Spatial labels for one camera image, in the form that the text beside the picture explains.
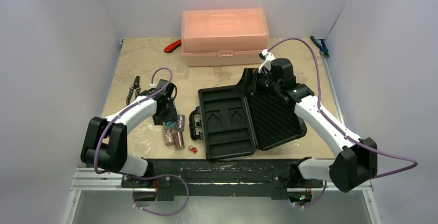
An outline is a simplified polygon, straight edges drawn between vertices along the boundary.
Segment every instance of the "pink plastic box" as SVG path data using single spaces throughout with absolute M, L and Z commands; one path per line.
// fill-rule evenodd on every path
M 268 48 L 269 30 L 263 9 L 185 11 L 182 55 L 188 66 L 260 63 Z

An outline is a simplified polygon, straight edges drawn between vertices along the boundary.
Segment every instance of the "tabletop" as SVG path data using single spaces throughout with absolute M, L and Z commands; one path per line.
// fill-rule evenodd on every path
M 114 114 L 126 106 L 129 87 L 131 87 L 137 75 L 140 76 L 140 86 L 143 91 L 150 88 L 150 80 L 156 69 L 169 67 L 174 74 L 172 82 L 178 87 L 175 106 L 179 114 L 186 116 L 185 121 L 187 124 L 190 112 L 199 105 L 199 89 L 235 85 L 241 78 L 245 67 L 257 68 L 259 66 L 188 67 L 185 63 L 185 58 L 181 55 L 180 48 L 170 54 L 163 52 L 167 45 L 178 39 L 124 39 L 105 103 L 104 117 Z M 272 45 L 279 40 L 281 38 L 271 38 L 269 44 Z M 312 44 L 310 39 L 304 40 L 312 46 L 318 57 L 321 74 L 321 102 L 337 117 L 329 80 L 322 59 L 319 56 L 318 48 Z M 315 63 L 305 45 L 298 41 L 287 41 L 274 48 L 271 52 L 276 58 L 288 58 L 293 64 L 296 81 L 306 84 L 315 94 L 318 94 Z M 161 78 L 168 79 L 169 73 L 165 70 L 157 73 L 155 84 Z M 152 118 L 148 118 L 128 135 L 128 153 L 143 158 L 205 158 L 204 141 L 193 141 L 190 137 L 188 125 L 184 129 L 183 137 L 185 149 L 176 150 L 175 146 L 166 146 L 163 138 L 163 127 L 154 125 Z M 193 153 L 190 151 L 188 149 L 189 145 L 195 146 L 198 152 Z M 300 139 L 268 151 L 257 150 L 253 155 L 242 158 L 303 158 L 306 156 L 333 158 L 333 154 L 328 146 L 309 125 L 307 125 L 307 134 Z

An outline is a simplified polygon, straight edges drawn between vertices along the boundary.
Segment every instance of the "table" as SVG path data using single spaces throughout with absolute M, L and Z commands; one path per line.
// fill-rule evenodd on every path
M 198 90 L 217 86 L 235 85 L 242 76 L 243 68 L 259 65 L 221 66 L 221 67 L 188 67 L 180 49 L 166 54 L 163 49 L 178 38 L 125 38 L 120 57 L 114 73 L 113 81 L 106 100 L 103 116 L 109 116 L 126 106 L 126 96 L 134 78 L 140 76 L 142 90 L 150 88 L 150 78 L 160 67 L 169 67 L 174 73 L 173 83 L 178 87 L 175 105 L 179 114 L 186 115 L 186 123 L 191 111 L 199 105 Z M 271 38 L 272 45 L 281 38 Z M 310 39 L 305 39 L 317 54 L 321 73 L 322 104 L 337 117 L 336 106 L 329 80 L 318 48 Z M 304 83 L 317 94 L 315 63 L 308 48 L 298 41 L 287 41 L 272 53 L 276 58 L 288 58 L 293 64 L 294 74 L 299 83 Z M 159 72 L 159 79 L 168 79 L 167 71 Z M 205 158 L 205 146 L 202 140 L 192 141 L 188 127 L 183 132 L 186 149 L 176 150 L 174 146 L 166 146 L 163 141 L 162 126 L 153 125 L 152 118 L 147 119 L 135 128 L 128 136 L 128 153 L 144 158 Z M 255 154 L 243 158 L 333 158 L 328 146 L 307 125 L 307 134 L 300 139 L 278 146 L 268 151 L 257 150 Z M 198 153 L 187 147 L 193 145 Z

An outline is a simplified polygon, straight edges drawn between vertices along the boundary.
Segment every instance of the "wire cutter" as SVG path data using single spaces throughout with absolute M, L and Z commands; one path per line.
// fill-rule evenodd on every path
M 324 54 L 324 56 L 330 57 L 330 55 L 328 54 L 329 50 L 327 49 L 324 40 L 321 39 L 321 44 L 319 44 L 319 42 L 313 36 L 310 36 L 310 39 L 312 40 L 312 42 L 314 42 L 316 47 L 318 47 L 319 50 Z
M 126 97 L 126 105 L 129 105 L 129 103 L 131 102 L 131 97 L 132 97 L 132 94 L 134 93 L 134 90 L 135 90 L 135 98 L 134 99 L 136 99 L 138 97 L 138 95 L 140 95 L 140 91 L 142 90 L 140 87 L 140 76 L 135 77 L 134 83 L 129 88 L 128 96 Z

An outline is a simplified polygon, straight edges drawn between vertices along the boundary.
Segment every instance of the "red handle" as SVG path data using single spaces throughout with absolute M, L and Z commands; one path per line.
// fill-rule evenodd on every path
M 181 39 L 164 48 L 164 52 L 172 53 L 179 46 L 181 46 Z

